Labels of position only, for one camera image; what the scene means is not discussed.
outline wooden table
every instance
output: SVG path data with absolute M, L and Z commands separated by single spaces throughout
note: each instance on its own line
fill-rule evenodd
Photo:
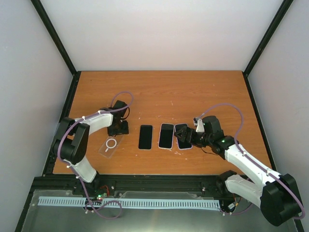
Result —
M 128 117 L 129 135 L 125 135 L 113 156 L 108 159 L 98 150 L 106 141 L 107 129 L 89 136 L 86 156 L 101 174 L 221 174 L 227 170 L 242 173 L 219 156 L 205 154 L 200 148 L 180 151 L 174 139 L 171 151 L 158 148 L 161 123 L 187 123 L 209 107 L 229 102 L 244 114 L 244 127 L 238 140 L 255 157 L 270 167 L 241 71 L 129 71 L 82 72 L 71 118 L 90 115 L 110 105 L 115 94 L 128 90 L 134 95 Z M 128 94 L 117 99 L 130 102 Z M 240 125 L 238 112 L 229 106 L 211 111 L 219 118 L 225 135 L 234 136 Z M 139 150 L 139 132 L 143 124 L 153 125 L 153 147 Z M 70 173 L 56 161 L 55 174 Z

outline black smartphone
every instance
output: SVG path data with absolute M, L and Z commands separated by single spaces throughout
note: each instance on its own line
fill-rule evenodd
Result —
M 168 123 L 161 124 L 159 148 L 171 149 L 173 147 L 174 125 Z
M 186 124 L 186 123 L 177 124 L 177 125 L 175 125 L 175 132 L 180 130 L 181 128 L 187 127 L 187 126 L 188 126 L 188 124 Z M 178 145 L 179 150 L 187 150 L 187 149 L 192 148 L 191 143 L 188 143 L 187 141 L 182 142 L 182 141 L 180 141 L 179 138 L 177 138 L 177 145 Z
M 153 127 L 151 125 L 140 126 L 139 149 L 150 150 L 153 140 Z

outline white cable tray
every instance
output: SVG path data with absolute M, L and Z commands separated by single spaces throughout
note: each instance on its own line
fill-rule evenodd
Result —
M 101 203 L 93 203 L 100 207 L 109 201 L 119 201 L 124 209 L 205 209 L 219 210 L 218 200 L 170 200 L 170 199 L 125 199 L 105 198 Z M 40 206 L 70 206 L 85 207 L 86 198 L 82 197 L 39 197 Z M 119 208 L 116 203 L 110 203 L 107 208 Z

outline black cable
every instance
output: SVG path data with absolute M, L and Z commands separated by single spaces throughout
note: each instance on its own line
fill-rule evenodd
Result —
M 201 147 L 201 149 L 202 149 L 202 151 L 203 151 L 204 153 L 206 153 L 206 154 L 213 154 L 213 155 L 216 155 L 216 154 L 214 154 L 214 153 L 204 151 L 202 147 Z
M 124 117 L 124 118 L 121 118 L 121 120 L 126 120 L 127 119 L 127 117 L 129 117 L 129 115 L 130 115 L 130 107 L 128 107 L 128 114 L 127 114 L 127 116 L 126 117 Z

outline white smartphone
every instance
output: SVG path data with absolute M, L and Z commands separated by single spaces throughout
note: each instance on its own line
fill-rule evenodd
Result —
M 187 127 L 187 126 L 188 126 L 188 124 L 186 124 L 186 123 L 176 124 L 175 125 L 175 132 L 180 130 L 181 128 Z M 179 150 L 188 150 L 188 149 L 192 148 L 191 143 L 188 143 L 187 141 L 182 142 L 182 141 L 179 140 L 179 138 L 177 138 L 177 146 L 178 146 Z
M 159 136 L 159 148 L 172 149 L 174 138 L 174 125 L 169 123 L 162 123 Z

